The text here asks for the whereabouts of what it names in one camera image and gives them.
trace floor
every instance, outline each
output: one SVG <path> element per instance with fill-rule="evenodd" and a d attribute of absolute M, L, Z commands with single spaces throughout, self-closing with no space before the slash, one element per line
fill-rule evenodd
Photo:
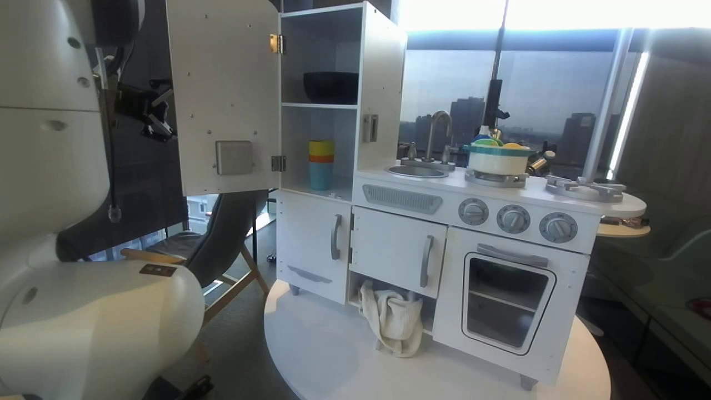
<path fill-rule="evenodd" d="M 258 232 L 258 263 L 266 282 L 276 277 L 276 267 L 266 259 L 273 252 L 276 222 Z M 236 261 L 232 272 L 241 270 L 244 270 L 244 263 Z M 673 355 L 664 352 L 660 345 L 651 341 L 638 355 L 642 323 L 621 301 L 582 298 L 581 312 L 605 330 L 598 341 L 608 362 L 614 400 L 711 398 L 705 385 L 673 372 L 682 367 L 673 363 Z M 295 395 L 271 362 L 263 321 L 263 291 L 251 285 L 203 329 L 184 360 L 170 368 L 163 379 L 184 390 L 208 375 L 214 385 L 205 395 L 208 400 L 293 400 Z M 177 398 L 176 393 L 163 393 L 148 400 Z"/>

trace chair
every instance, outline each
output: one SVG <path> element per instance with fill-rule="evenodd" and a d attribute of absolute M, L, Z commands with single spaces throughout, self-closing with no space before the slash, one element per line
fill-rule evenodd
<path fill-rule="evenodd" d="M 208 321 L 253 280 L 263 286 L 265 296 L 270 291 L 251 250 L 244 246 L 256 210 L 260 210 L 265 201 L 266 191 L 221 193 L 205 235 L 186 231 L 170 238 L 157 249 L 126 249 L 123 252 L 126 259 L 184 263 L 203 286 L 208 286 L 215 280 L 228 285 L 228 288 L 205 308 L 205 321 Z M 226 268 L 238 259 L 238 255 L 244 258 L 248 270 L 233 277 Z"/>

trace toy kitchen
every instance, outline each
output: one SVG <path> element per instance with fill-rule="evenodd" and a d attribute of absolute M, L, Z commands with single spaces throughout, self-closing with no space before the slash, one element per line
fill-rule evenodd
<path fill-rule="evenodd" d="M 184 193 L 278 187 L 278 280 L 350 310 L 397 291 L 434 341 L 555 382 L 601 218 L 642 200 L 526 178 L 526 149 L 395 161 L 407 38 L 372 1 L 182 0 L 170 40 Z M 314 73 L 355 92 L 314 96 Z"/>

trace stove knob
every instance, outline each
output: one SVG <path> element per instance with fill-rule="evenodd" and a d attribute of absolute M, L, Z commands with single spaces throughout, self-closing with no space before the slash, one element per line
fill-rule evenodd
<path fill-rule="evenodd" d="M 532 216 L 524 207 L 507 205 L 498 210 L 498 227 L 507 232 L 523 232 L 532 223 Z"/>
<path fill-rule="evenodd" d="M 548 242 L 572 242 L 577 235 L 577 222 L 567 212 L 548 212 L 538 228 Z"/>
<path fill-rule="evenodd" d="M 465 223 L 482 223 L 488 218 L 488 207 L 478 197 L 466 197 L 461 205 L 461 218 Z"/>

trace round white table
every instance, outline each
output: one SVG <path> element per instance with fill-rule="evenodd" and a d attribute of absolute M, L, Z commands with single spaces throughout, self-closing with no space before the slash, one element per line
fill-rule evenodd
<path fill-rule="evenodd" d="M 574 321 L 555 385 L 520 387 L 518 372 L 426 338 L 416 357 L 375 348 L 375 335 L 355 307 L 342 307 L 278 280 L 265 303 L 270 352 L 303 400 L 608 400 L 611 379 L 593 335 Z"/>

